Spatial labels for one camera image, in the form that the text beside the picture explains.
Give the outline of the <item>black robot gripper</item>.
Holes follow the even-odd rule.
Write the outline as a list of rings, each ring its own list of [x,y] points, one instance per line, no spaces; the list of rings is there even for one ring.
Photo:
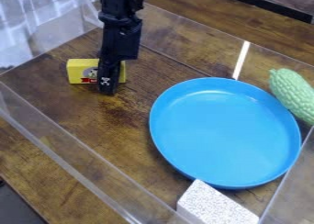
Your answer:
[[[135,60],[139,55],[142,19],[136,12],[144,0],[99,0],[98,19],[103,22],[103,43],[98,65],[98,90],[115,95],[120,76],[120,61]]]

